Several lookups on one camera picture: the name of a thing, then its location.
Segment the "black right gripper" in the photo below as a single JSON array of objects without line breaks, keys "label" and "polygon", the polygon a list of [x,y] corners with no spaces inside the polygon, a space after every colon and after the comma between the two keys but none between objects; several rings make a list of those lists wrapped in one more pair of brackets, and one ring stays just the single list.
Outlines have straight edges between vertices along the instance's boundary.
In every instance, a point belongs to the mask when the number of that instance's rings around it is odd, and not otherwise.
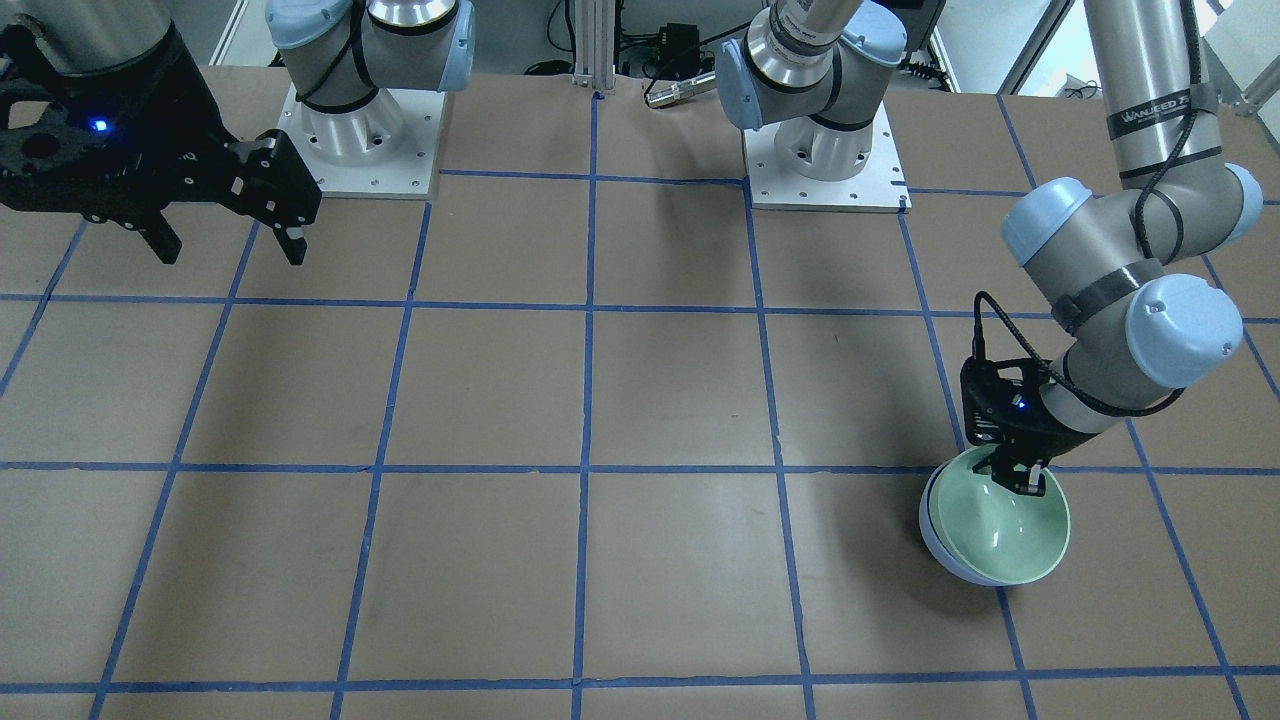
[{"label": "black right gripper", "polygon": [[163,209],[214,202],[270,225],[288,264],[305,263],[317,183],[283,131],[241,141],[225,127],[174,26],[134,60],[90,76],[58,70],[20,24],[3,31],[3,110],[45,105],[29,126],[3,126],[5,206],[131,223],[174,265],[183,243]]}]

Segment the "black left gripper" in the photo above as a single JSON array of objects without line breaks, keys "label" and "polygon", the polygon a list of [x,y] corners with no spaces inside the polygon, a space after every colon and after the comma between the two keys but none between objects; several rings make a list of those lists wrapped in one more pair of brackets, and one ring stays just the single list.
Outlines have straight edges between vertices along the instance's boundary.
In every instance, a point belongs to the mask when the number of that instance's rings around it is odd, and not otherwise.
[{"label": "black left gripper", "polygon": [[1010,471],[1010,491],[1044,497],[1044,468],[1093,437],[1064,425],[1047,409],[1041,387],[1050,374],[1030,357],[992,361],[969,357],[960,370],[966,438],[974,448],[972,470],[980,477]]}]

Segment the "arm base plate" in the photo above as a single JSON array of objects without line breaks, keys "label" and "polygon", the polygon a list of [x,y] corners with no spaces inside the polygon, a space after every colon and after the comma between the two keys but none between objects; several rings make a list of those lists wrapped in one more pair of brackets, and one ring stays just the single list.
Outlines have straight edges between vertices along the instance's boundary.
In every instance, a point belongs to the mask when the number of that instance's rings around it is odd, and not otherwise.
[{"label": "arm base plate", "polygon": [[913,201],[884,104],[841,133],[808,118],[742,132],[750,205],[785,211],[908,211]]},{"label": "arm base plate", "polygon": [[381,88],[372,101],[325,114],[285,94],[279,129],[305,160],[325,199],[429,200],[449,94]]}]

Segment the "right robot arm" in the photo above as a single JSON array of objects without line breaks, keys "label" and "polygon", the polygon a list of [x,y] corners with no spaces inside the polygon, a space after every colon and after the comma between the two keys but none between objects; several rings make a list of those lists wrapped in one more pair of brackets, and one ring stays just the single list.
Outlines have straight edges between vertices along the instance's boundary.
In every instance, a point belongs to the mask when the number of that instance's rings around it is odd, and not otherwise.
[{"label": "right robot arm", "polygon": [[268,225],[300,265],[323,196],[303,150],[353,165],[404,145],[393,92],[467,86],[474,5],[270,1],[265,18],[301,128],[241,140],[160,1],[5,1],[3,204],[115,223],[173,264],[164,210],[214,202]]}]

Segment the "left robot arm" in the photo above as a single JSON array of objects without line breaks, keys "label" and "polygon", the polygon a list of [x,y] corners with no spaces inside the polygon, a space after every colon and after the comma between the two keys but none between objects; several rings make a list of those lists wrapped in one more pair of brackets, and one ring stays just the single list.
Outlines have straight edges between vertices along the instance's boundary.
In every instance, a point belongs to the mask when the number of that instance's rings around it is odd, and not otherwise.
[{"label": "left robot arm", "polygon": [[[1238,240],[1263,206],[1257,179],[1222,159],[1193,3],[1088,1],[1085,17],[1123,190],[1052,179],[1001,224],[1073,345],[997,363],[977,327],[960,373],[970,448],[940,468],[1016,495],[1044,495],[1055,457],[1162,411],[1235,352],[1236,305],[1169,265]],[[740,129],[773,126],[799,174],[844,181],[906,53],[902,22],[877,3],[773,1],[716,50],[719,102]]]}]

